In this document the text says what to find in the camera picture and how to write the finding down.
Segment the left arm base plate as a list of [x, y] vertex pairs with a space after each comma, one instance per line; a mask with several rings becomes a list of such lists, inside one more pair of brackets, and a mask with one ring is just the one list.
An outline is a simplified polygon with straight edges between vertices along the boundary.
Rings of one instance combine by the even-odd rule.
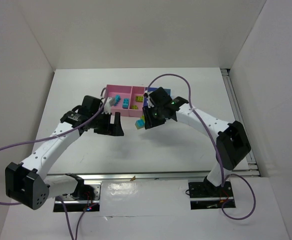
[[72, 196], [75, 190], [75, 183], [59, 183], [50, 188], [50, 196], [56, 196], [54, 199], [53, 212], [63, 213], [64, 208], [57, 196], [60, 196], [65, 203], [66, 210], [70, 213], [81, 213], [88, 207], [88, 212], [98, 212], [100, 208], [101, 182], [87, 180], [84, 183], [90, 186], [84, 190], [80, 196]]

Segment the green square lego brick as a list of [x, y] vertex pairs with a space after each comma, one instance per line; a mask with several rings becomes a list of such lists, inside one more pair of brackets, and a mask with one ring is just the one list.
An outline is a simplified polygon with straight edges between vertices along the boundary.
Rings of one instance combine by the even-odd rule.
[[137, 95], [135, 97], [135, 101], [138, 102], [138, 103], [142, 103], [144, 101], [144, 97], [141, 96], [141, 95]]

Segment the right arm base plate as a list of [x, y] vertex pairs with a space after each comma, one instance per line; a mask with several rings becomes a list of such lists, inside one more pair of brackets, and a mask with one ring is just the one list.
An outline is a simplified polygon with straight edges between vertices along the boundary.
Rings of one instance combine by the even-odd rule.
[[225, 182], [224, 187], [208, 189], [203, 181], [188, 183], [185, 194], [190, 198], [191, 210], [211, 210], [224, 208], [235, 208], [235, 199], [232, 185], [229, 181]]

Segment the teal long lego brick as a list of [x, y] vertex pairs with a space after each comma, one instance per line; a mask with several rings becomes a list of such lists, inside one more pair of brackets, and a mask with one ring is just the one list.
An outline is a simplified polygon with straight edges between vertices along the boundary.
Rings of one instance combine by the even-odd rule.
[[120, 95], [116, 95], [115, 96], [115, 102], [116, 102], [116, 104], [119, 102], [121, 100], [121, 97], [120, 97]]

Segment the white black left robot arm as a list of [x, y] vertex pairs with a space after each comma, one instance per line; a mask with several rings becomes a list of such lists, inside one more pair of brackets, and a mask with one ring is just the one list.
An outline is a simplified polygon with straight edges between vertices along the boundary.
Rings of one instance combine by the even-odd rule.
[[29, 157], [19, 164], [11, 162], [5, 169], [5, 193], [11, 199], [33, 209], [39, 209], [47, 199], [70, 195], [74, 199], [92, 200], [94, 188], [73, 173], [48, 178], [47, 174], [66, 149], [82, 134], [92, 129], [96, 134], [121, 137], [120, 113], [111, 123], [114, 97], [95, 98], [86, 95], [81, 105], [60, 119], [53, 134]]

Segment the green teal lego stack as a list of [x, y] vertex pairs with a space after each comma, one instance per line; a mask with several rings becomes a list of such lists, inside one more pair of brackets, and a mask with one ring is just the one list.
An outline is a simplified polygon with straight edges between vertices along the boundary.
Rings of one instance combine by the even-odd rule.
[[138, 130], [142, 129], [142, 128], [145, 128], [145, 117], [144, 117], [144, 115], [142, 115], [141, 118], [135, 122], [135, 126], [136, 126], [136, 128]]

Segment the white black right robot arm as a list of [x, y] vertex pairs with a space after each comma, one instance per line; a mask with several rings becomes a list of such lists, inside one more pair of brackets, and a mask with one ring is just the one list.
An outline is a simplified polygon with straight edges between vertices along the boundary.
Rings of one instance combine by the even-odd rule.
[[202, 189], [212, 196], [220, 191], [223, 181], [251, 151], [246, 131], [239, 121], [226, 122], [190, 105], [180, 96], [171, 98], [160, 87], [146, 91], [147, 104], [143, 107], [145, 128], [163, 125], [167, 120], [186, 124], [213, 141], [217, 163], [204, 178]]

